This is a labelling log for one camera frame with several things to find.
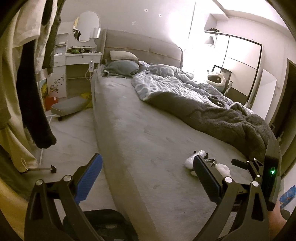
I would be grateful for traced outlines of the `dark grey fleece blanket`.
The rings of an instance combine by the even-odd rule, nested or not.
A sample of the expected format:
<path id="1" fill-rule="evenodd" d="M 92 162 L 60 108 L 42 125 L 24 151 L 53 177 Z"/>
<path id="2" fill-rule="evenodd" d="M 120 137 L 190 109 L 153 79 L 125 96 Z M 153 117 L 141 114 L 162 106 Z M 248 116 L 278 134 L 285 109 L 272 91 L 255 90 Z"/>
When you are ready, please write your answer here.
<path id="1" fill-rule="evenodd" d="M 239 110 L 214 107 L 171 92 L 153 93 L 145 102 L 232 145 L 248 159 L 255 158 L 262 163 L 282 160 L 279 143 L 271 128 L 256 114 L 244 115 Z"/>

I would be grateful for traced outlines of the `beige hanging coat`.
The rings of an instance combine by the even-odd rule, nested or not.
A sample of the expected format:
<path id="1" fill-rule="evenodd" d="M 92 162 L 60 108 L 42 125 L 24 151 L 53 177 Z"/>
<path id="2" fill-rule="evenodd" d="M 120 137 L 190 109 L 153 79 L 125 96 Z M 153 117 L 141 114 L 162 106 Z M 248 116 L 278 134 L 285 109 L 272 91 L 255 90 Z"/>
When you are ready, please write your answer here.
<path id="1" fill-rule="evenodd" d="M 57 1 L 26 1 L 1 34 L 1 147 L 15 168 L 37 168 L 32 154 L 16 90 L 23 45 L 34 40 L 35 75 L 43 69 L 46 44 L 57 11 Z"/>

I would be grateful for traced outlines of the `black trash bin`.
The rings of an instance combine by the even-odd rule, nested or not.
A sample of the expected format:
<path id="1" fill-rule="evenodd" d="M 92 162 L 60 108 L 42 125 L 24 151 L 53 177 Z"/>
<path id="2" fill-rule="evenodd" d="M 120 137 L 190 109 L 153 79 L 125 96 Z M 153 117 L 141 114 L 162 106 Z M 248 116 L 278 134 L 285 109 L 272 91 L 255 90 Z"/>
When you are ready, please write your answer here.
<path id="1" fill-rule="evenodd" d="M 138 240 L 138 234 L 125 217 L 114 209 L 74 212 L 79 218 L 85 216 L 92 228 L 103 240 Z"/>

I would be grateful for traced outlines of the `grey-blue pillow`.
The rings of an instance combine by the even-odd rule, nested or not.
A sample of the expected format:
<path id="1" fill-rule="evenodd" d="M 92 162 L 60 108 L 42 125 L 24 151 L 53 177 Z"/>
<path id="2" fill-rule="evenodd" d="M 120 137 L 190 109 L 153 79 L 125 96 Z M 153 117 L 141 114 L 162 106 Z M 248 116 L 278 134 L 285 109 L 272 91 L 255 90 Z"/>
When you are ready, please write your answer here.
<path id="1" fill-rule="evenodd" d="M 139 70 L 139 65 L 131 60 L 115 60 L 108 63 L 102 70 L 102 76 L 133 77 Z"/>

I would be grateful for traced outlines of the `silver table lamp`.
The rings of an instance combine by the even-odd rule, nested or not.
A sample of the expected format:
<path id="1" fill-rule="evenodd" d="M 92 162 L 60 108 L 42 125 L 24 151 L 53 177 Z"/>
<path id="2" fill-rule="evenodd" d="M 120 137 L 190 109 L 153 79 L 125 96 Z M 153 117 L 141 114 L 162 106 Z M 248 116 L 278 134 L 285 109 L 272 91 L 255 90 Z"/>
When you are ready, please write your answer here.
<path id="1" fill-rule="evenodd" d="M 100 32 L 101 32 L 101 28 L 100 27 L 95 27 L 93 29 L 92 39 L 99 39 Z"/>

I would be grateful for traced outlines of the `blue paper on floor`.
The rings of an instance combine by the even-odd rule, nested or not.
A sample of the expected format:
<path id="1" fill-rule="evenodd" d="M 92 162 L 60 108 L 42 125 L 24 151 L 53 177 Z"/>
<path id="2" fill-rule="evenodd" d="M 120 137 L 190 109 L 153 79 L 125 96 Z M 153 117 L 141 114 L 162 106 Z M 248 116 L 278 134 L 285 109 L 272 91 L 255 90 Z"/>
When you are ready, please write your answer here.
<path id="1" fill-rule="evenodd" d="M 288 205 L 293 199 L 295 198 L 295 185 L 290 187 L 281 197 L 280 197 L 280 204 L 282 206 Z"/>

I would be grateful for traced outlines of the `olive green hanging garment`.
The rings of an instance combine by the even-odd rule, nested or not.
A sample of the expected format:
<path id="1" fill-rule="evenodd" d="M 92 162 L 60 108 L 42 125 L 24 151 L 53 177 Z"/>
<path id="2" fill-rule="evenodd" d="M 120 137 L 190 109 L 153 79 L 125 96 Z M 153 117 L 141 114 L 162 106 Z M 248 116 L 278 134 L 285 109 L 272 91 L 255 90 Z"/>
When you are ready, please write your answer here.
<path id="1" fill-rule="evenodd" d="M 61 12 L 65 0 L 57 0 L 57 11 L 49 34 L 49 39 L 46 44 L 45 57 L 43 61 L 43 69 L 47 70 L 48 75 L 53 74 L 54 54 L 57 39 L 58 28 L 61 23 Z"/>

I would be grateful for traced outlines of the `grey bed mattress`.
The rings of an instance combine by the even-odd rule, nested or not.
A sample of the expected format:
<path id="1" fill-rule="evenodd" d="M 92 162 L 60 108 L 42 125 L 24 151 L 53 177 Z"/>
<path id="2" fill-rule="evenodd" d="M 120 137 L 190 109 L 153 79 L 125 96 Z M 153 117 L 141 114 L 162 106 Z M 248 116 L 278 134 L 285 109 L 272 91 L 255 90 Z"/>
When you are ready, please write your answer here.
<path id="1" fill-rule="evenodd" d="M 248 172 L 231 164 L 243 154 L 140 100 L 129 78 L 108 77 L 99 66 L 91 91 L 109 189 L 140 240 L 192 240 L 211 216 L 215 204 L 185 167 L 194 151 L 208 152 L 236 182 L 250 183 Z"/>

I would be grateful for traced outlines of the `black hanging garment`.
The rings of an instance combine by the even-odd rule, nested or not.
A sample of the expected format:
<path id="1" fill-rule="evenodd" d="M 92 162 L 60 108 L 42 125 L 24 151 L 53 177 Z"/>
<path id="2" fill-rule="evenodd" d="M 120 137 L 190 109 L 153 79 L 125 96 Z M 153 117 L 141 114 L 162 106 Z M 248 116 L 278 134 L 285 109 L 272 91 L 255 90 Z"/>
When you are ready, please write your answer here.
<path id="1" fill-rule="evenodd" d="M 33 141 L 40 149 L 56 144 L 48 124 L 36 83 L 34 67 L 35 41 L 23 45 L 20 66 L 17 72 L 16 90 L 20 105 L 23 126 L 29 131 Z"/>

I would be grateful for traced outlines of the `white clothes rack base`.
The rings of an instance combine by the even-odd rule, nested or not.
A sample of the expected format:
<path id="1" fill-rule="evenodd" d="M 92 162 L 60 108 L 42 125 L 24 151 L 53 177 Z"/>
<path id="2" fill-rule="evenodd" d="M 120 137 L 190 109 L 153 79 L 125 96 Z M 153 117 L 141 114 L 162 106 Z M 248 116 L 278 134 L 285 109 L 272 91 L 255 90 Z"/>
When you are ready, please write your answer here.
<path id="1" fill-rule="evenodd" d="M 39 161 L 37 168 L 26 168 L 27 172 L 39 172 L 39 171 L 49 171 L 52 174 L 55 174 L 57 172 L 57 168 L 54 165 L 44 165 L 44 155 L 45 155 L 45 149 L 40 149 L 40 155 L 39 155 Z"/>

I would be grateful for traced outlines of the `round vanity mirror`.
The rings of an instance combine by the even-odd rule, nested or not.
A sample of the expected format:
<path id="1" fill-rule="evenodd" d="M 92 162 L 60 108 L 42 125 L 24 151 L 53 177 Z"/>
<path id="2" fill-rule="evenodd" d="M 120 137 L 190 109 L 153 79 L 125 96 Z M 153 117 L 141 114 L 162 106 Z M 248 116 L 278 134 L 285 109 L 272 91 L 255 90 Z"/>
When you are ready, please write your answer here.
<path id="1" fill-rule="evenodd" d="M 92 39 L 95 27 L 100 27 L 99 16 L 93 11 L 85 11 L 73 23 L 73 36 L 79 42 L 87 42 Z"/>

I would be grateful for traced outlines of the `grey upholstered headboard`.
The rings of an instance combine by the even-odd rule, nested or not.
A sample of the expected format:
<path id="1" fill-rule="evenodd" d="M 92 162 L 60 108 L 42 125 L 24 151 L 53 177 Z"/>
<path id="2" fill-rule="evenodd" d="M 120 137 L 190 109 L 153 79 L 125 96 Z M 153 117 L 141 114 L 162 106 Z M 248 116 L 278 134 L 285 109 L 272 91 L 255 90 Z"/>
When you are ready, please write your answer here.
<path id="1" fill-rule="evenodd" d="M 154 64 L 166 64 L 183 68 L 183 51 L 174 43 L 165 42 L 145 35 L 124 31 L 103 29 L 99 39 L 95 40 L 97 51 L 103 54 L 101 63 L 110 57 L 109 52 L 127 51 L 140 61 Z"/>

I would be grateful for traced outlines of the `white wardrobe sliding doors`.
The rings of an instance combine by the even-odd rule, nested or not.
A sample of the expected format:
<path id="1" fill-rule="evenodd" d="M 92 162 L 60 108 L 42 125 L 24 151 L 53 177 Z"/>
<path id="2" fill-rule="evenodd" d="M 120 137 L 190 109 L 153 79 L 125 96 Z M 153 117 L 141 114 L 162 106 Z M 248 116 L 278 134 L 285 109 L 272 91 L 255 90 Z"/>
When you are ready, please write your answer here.
<path id="1" fill-rule="evenodd" d="M 234 102 L 247 104 L 261 62 L 262 44 L 222 32 L 207 30 L 212 51 L 209 72 L 222 73 L 226 79 L 224 94 Z"/>

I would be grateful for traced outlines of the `red box on floor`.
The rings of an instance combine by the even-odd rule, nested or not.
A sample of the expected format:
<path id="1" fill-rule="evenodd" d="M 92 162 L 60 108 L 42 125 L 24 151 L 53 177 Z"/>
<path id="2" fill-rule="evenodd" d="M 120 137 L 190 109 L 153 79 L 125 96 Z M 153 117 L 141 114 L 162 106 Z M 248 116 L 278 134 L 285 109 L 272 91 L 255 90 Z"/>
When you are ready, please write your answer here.
<path id="1" fill-rule="evenodd" d="M 46 110 L 50 110 L 51 106 L 58 103 L 59 99 L 58 97 L 46 97 L 45 98 L 45 108 Z"/>

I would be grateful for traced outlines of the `blue patterned duvet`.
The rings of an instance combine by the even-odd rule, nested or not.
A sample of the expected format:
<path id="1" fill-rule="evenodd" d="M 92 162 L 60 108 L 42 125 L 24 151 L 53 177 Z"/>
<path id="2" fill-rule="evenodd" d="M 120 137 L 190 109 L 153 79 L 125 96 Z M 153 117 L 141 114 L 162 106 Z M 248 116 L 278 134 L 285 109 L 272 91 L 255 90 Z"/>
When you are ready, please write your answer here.
<path id="1" fill-rule="evenodd" d="M 169 93 L 216 108 L 238 110 L 244 115 L 254 114 L 243 104 L 225 97 L 212 85 L 194 80 L 193 74 L 180 68 L 165 64 L 148 64 L 144 61 L 138 64 L 139 71 L 132 78 L 131 84 L 142 101 Z"/>

